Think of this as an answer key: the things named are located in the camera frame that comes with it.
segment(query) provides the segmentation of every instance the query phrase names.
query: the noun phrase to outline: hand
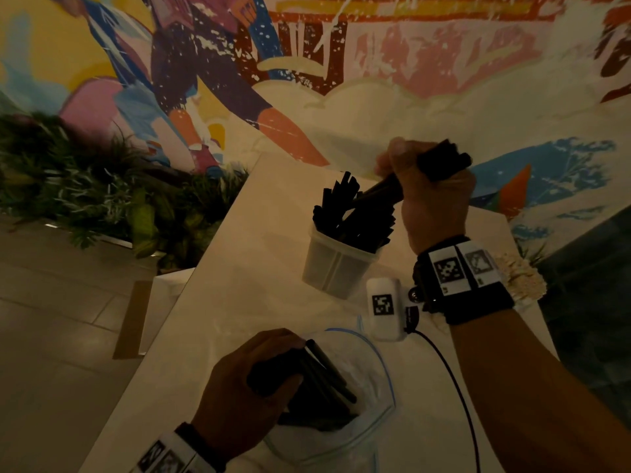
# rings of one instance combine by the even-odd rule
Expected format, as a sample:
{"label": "hand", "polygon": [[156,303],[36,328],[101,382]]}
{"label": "hand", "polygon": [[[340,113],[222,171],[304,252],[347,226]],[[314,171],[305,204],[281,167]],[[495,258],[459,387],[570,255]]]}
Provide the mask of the hand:
{"label": "hand", "polygon": [[254,0],[234,0],[230,5],[230,12],[246,28],[256,20]]}
{"label": "hand", "polygon": [[375,174],[382,177],[394,172],[403,187],[403,225],[416,255],[447,238],[464,234],[469,198],[475,187],[475,176],[468,169],[445,181],[430,182],[416,166],[416,156],[434,146],[435,142],[396,137],[375,166]]}
{"label": "hand", "polygon": [[285,328],[259,332],[217,362],[191,424],[207,444],[228,462],[254,448],[276,424],[302,382],[294,375],[270,397],[259,397],[246,379],[252,366],[305,342]]}

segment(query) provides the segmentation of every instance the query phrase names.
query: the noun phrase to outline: painted purple pants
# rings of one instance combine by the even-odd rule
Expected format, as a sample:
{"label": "painted purple pants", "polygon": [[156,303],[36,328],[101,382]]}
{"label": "painted purple pants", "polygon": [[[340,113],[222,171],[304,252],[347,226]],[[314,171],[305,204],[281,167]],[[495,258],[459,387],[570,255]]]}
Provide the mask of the painted purple pants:
{"label": "painted purple pants", "polygon": [[271,104],[241,78],[232,35],[197,8],[191,10],[194,30],[173,23],[153,34],[152,80],[158,104],[166,114],[183,109],[199,76],[229,111],[258,129],[259,114]]}

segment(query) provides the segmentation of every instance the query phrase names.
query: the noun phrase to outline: brown cardboard piece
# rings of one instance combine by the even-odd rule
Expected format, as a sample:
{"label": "brown cardboard piece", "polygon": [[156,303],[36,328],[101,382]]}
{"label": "brown cardboard piece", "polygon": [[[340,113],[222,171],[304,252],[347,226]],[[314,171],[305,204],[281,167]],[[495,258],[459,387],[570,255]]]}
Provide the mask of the brown cardboard piece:
{"label": "brown cardboard piece", "polygon": [[121,333],[112,356],[114,360],[143,357],[138,355],[138,350],[145,326],[152,284],[153,281],[136,281],[134,283],[125,318],[122,321]]}

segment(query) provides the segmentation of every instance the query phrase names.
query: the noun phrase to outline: orange triangle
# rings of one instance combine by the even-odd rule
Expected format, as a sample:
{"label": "orange triangle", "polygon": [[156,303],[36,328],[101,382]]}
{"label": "orange triangle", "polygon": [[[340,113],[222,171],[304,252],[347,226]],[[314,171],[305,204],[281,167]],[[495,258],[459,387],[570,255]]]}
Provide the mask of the orange triangle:
{"label": "orange triangle", "polygon": [[526,192],[531,170],[530,164],[526,165],[500,190],[500,202],[497,210],[505,215],[509,221],[519,214],[526,205]]}

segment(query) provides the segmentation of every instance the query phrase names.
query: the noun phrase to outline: plastic bag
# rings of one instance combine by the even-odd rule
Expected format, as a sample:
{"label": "plastic bag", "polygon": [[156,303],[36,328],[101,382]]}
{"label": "plastic bag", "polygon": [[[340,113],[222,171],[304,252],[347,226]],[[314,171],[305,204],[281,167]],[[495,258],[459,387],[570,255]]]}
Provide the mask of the plastic bag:
{"label": "plastic bag", "polygon": [[345,328],[304,337],[314,339],[342,373],[358,397],[351,411],[359,417],[335,432],[276,425],[265,444],[277,457],[310,473],[376,472],[376,434],[396,408],[379,351],[362,334]]}

